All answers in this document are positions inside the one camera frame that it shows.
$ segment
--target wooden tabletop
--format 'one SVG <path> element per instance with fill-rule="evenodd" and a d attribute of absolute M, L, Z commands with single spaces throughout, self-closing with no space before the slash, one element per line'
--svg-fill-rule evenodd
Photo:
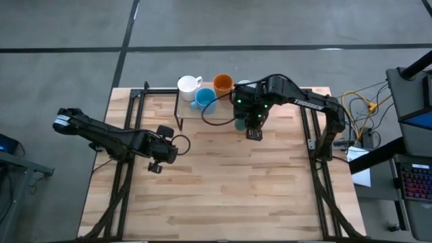
<path fill-rule="evenodd" d="M 327 87 L 313 91 L 330 93 Z M 130 88 L 113 89 L 108 124 L 123 127 L 129 93 Z M 175 101 L 173 94 L 146 95 L 141 128 L 155 131 L 163 124 L 179 134 Z M 323 128 L 323 114 L 319 121 Z M 199 119 L 185 120 L 182 133 L 192 147 L 174 164 L 164 164 L 162 174 L 147 171 L 150 159 L 136 158 L 124 240 L 322 239 L 298 106 L 274 106 L 260 142 L 247 140 L 233 124 L 212 127 Z M 186 143 L 180 139 L 175 143 L 182 151 Z M 94 166 L 107 160 L 101 153 Z M 333 160 L 329 170 L 337 206 L 365 234 L 348 164 Z M 110 163 L 92 176 L 79 236 L 107 208 L 114 171 Z M 333 232 L 328 208 L 326 214 Z"/>

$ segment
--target yellow cable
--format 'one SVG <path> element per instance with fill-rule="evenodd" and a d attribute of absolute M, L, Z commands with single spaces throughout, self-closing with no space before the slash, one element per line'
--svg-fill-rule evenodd
<path fill-rule="evenodd" d="M 370 103 L 370 100 L 366 99 L 364 96 L 362 96 L 359 92 L 353 91 L 353 90 L 348 90 L 346 91 L 343 95 L 342 95 L 342 106 L 344 107 L 344 109 L 347 111 L 347 114 L 349 115 L 349 119 L 351 119 L 352 124 L 354 125 L 354 127 L 356 128 L 354 130 L 354 132 L 357 135 L 357 139 L 359 139 L 359 137 L 361 136 L 361 133 L 358 132 L 358 127 L 357 124 L 354 120 L 354 118 L 352 117 L 351 111 L 346 107 L 345 105 L 345 96 L 346 95 L 350 95 L 350 94 L 354 94 L 357 95 L 358 97 L 360 97 L 362 100 L 364 100 L 367 104 Z"/>
<path fill-rule="evenodd" d="M 384 102 L 386 102 L 388 99 L 390 99 L 390 97 L 392 97 L 392 95 L 389 95 L 388 97 L 386 97 L 385 99 L 383 99 L 380 103 L 378 103 L 376 108 L 378 108 L 382 104 L 384 104 Z M 362 128 L 360 129 L 360 132 L 359 132 L 360 136 L 357 136 L 357 140 L 360 140 L 360 137 L 363 135 L 363 130 L 364 130 L 365 126 L 366 126 L 366 122 L 370 118 L 371 115 L 372 115 L 372 111 L 370 111 L 368 113 L 368 115 L 367 115 L 367 117 L 366 117 L 366 119 L 364 121 L 364 124 L 363 124 Z"/>
<path fill-rule="evenodd" d="M 390 99 L 390 97 L 392 97 L 392 95 L 389 95 L 387 98 L 383 99 L 382 102 L 378 103 L 378 106 L 382 105 L 384 102 L 386 102 L 388 99 Z"/>

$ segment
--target gray floor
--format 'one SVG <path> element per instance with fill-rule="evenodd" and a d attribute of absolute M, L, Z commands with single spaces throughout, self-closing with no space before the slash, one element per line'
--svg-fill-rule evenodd
<path fill-rule="evenodd" d="M 0 48 L 120 47 L 131 6 L 132 0 L 0 0 Z M 130 46 L 416 44 L 432 43 L 431 28 L 419 0 L 141 0 Z M 254 80 L 283 73 L 300 86 L 330 86 L 338 96 L 384 81 L 387 68 L 409 65 L 427 51 L 128 53 L 119 86 L 175 86 L 186 74 Z M 103 119 L 118 57 L 0 54 L 0 132 L 20 140 L 27 158 L 56 168 L 29 195 L 17 242 L 76 236 L 95 153 L 84 139 L 56 134 L 51 124 L 60 107 Z M 378 88 L 362 93 L 372 98 Z M 393 108 L 383 122 L 382 143 L 400 135 Z M 409 232 L 386 231 L 396 221 L 391 202 L 360 199 L 360 207 L 369 236 L 416 242 Z"/>

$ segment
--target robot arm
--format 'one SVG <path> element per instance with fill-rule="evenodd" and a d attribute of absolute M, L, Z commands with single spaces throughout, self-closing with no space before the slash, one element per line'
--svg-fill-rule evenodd
<path fill-rule="evenodd" d="M 315 157 L 331 160 L 332 142 L 337 133 L 345 130 L 344 109 L 336 98 L 302 90 L 288 77 L 277 74 L 260 80 L 255 87 L 252 85 L 236 85 L 232 99 L 234 117 L 244 119 L 247 139 L 263 138 L 261 128 L 273 105 L 291 103 L 325 113 L 326 126 L 317 139 Z"/>
<path fill-rule="evenodd" d="M 90 148 L 101 146 L 107 150 L 111 158 L 122 161 L 130 155 L 153 157 L 155 163 L 150 163 L 148 170 L 161 173 L 160 162 L 173 163 L 177 157 L 178 148 L 172 145 L 166 137 L 172 138 L 174 131 L 165 126 L 159 126 L 157 132 L 150 130 L 123 130 L 90 118 L 80 109 L 63 109 L 57 113 L 53 128 L 65 135 L 79 135 L 92 143 Z"/>

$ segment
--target keyboard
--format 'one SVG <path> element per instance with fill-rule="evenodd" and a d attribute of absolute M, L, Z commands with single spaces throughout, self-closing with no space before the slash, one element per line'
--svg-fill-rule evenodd
<path fill-rule="evenodd" d="M 404 198 L 432 203 L 432 169 L 428 165 L 407 163 L 399 168 Z"/>

